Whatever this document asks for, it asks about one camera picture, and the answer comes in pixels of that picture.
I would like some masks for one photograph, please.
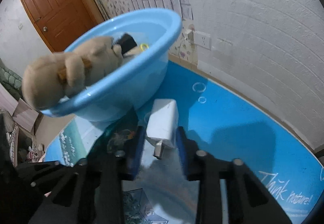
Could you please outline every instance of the white power adapter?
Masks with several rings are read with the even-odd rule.
[[[154,156],[162,158],[165,146],[175,148],[179,113],[174,99],[156,99],[148,120],[146,134],[155,141]]]

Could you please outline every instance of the blue table mat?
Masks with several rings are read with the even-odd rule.
[[[218,159],[242,159],[294,224],[305,219],[324,190],[324,173],[314,155],[283,127],[238,96],[172,62],[157,93],[137,111],[139,120],[147,122],[156,98],[177,101],[178,124],[200,149]],[[78,119],[75,123],[84,126]],[[68,154],[60,148],[62,135],[49,145],[46,161],[66,164]],[[95,140],[88,136],[85,143],[82,139],[88,147],[80,152],[81,156]]]

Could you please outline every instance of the blue plastic basin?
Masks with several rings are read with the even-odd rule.
[[[150,48],[78,95],[42,113],[50,117],[74,113],[89,121],[113,121],[132,106],[140,108],[160,87],[166,74],[168,49],[181,27],[180,16],[171,10],[144,9],[117,16],[89,30],[64,52],[92,37],[117,36],[121,32],[140,33]]]

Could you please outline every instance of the yellow ring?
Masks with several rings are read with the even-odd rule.
[[[140,44],[140,49],[141,49],[142,51],[148,49],[148,44]]]

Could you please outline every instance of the floor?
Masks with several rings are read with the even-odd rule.
[[[42,115],[35,122],[35,136],[37,144],[44,144],[45,149],[53,141],[55,136],[69,123],[74,114],[60,118],[51,118]]]

